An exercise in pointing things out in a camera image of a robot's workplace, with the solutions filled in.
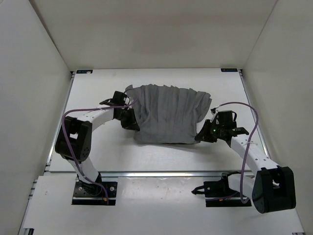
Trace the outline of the grey pleated skirt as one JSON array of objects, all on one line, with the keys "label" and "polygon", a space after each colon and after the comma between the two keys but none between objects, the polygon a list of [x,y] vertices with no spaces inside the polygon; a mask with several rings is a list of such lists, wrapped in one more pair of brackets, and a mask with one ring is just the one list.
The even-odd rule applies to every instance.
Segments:
[{"label": "grey pleated skirt", "polygon": [[207,92],[154,84],[125,92],[134,100],[132,108],[139,126],[134,140],[140,144],[197,144],[197,124],[210,108]]}]

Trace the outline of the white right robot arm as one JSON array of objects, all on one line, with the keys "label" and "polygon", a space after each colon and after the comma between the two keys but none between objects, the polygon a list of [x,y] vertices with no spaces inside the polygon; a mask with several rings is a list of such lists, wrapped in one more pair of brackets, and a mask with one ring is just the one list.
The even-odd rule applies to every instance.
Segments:
[{"label": "white right robot arm", "polygon": [[294,209],[296,195],[293,171],[282,167],[267,157],[250,141],[248,131],[238,127],[234,111],[212,110],[212,119],[207,119],[196,135],[200,141],[214,143],[223,140],[248,166],[252,176],[232,171],[222,174],[218,181],[205,181],[192,190],[194,195],[204,195],[207,207],[254,206],[259,213]]}]

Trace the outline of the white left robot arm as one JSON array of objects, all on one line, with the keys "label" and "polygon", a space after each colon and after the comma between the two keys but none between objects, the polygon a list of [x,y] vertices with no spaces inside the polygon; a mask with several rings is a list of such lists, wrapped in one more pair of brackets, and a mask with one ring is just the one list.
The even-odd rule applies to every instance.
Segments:
[{"label": "white left robot arm", "polygon": [[101,173],[89,157],[92,133],[114,119],[120,121],[124,129],[139,131],[133,109],[137,101],[137,95],[129,97],[126,91],[116,91],[112,98],[100,102],[96,108],[72,109],[62,115],[55,152],[72,165],[78,182],[92,197],[101,195],[109,201]]}]

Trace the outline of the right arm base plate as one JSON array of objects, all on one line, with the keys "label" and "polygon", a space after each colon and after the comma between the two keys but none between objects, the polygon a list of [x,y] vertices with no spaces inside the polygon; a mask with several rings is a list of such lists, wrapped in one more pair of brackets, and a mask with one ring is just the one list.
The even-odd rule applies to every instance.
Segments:
[{"label": "right arm base plate", "polygon": [[229,187],[228,177],[231,174],[223,174],[218,181],[204,181],[205,206],[207,208],[234,208],[251,207],[251,201],[242,203],[240,193]]}]

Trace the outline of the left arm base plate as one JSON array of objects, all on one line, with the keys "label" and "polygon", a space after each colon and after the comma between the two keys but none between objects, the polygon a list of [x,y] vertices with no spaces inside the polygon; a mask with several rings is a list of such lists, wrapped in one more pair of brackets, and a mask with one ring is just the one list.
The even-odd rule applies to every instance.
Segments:
[{"label": "left arm base plate", "polygon": [[117,195],[117,181],[102,181],[106,189],[108,198],[103,189],[99,186],[90,185],[79,181],[75,182],[72,196],[72,205],[92,205],[92,206],[115,206]]}]

